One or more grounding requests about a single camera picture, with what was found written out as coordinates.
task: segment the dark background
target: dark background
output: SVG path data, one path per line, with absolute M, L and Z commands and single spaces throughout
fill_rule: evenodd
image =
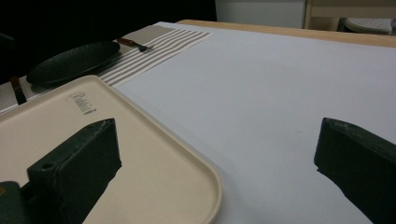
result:
M 215 1 L 12 1 L 0 6 L 0 83 L 75 47 L 114 40 L 158 21 L 216 21 Z

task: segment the white wall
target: white wall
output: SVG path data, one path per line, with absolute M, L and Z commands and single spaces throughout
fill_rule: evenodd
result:
M 305 0 L 216 0 L 218 21 L 303 28 Z

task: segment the wooden table edge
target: wooden table edge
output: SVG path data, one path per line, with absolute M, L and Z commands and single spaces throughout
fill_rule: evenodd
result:
M 252 25 L 252 24 L 220 22 L 220 21 L 182 20 L 176 23 L 210 27 L 210 28 L 249 31 L 249 32 L 257 32 L 257 33 L 272 34 L 272 35 L 291 35 L 291 36 L 330 40 L 330 41 L 351 43 L 351 44 L 396 48 L 396 36 L 394 35 L 352 34 L 352 33 L 342 33 L 342 32 L 333 32 L 333 31 L 317 31 L 317 30 Z

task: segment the striped cloth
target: striped cloth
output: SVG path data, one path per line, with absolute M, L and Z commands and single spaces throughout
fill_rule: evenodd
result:
M 147 53 L 137 48 L 121 45 L 121 54 L 116 55 L 110 63 L 96 73 L 105 83 L 118 87 L 134 77 L 141 75 L 155 65 L 179 54 L 193 45 L 211 36 L 210 33 L 172 29 L 159 25 L 150 25 L 141 30 L 125 35 L 141 45 L 152 45 L 154 48 Z M 20 78 L 23 93 L 28 101 L 33 100 L 48 91 L 39 86 L 31 85 L 26 77 Z M 0 85 L 0 113 L 8 111 L 18 103 L 10 83 Z

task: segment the plate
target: plate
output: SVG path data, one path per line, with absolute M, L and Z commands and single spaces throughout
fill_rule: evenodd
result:
M 26 80 L 41 86 L 62 85 L 103 66 L 119 50 L 120 44 L 112 41 L 70 49 L 40 63 L 27 74 Z
M 219 175 L 194 148 L 97 76 L 68 82 L 0 115 L 0 181 L 26 169 L 82 127 L 114 118 L 122 167 L 84 224 L 213 223 Z

